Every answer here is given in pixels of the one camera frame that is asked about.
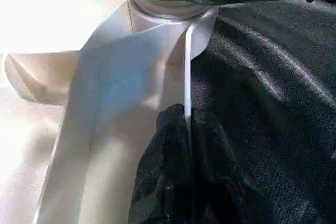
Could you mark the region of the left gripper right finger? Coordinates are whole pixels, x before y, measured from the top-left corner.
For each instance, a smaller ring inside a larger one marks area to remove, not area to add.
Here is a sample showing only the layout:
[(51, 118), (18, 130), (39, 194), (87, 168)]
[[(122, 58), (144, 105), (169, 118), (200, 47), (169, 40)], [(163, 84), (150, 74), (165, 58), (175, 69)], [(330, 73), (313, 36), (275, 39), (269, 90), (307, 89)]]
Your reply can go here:
[(249, 182), (217, 117), (192, 114), (198, 223), (271, 223), (269, 202)]

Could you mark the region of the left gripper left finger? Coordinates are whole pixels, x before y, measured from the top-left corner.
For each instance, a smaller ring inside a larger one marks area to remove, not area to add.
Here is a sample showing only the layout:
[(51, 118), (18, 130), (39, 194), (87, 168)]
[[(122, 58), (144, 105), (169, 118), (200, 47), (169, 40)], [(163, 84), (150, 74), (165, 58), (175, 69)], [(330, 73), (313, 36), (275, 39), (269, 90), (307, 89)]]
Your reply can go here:
[(138, 163), (129, 223), (191, 223), (190, 149), (184, 107), (174, 104), (161, 111)]

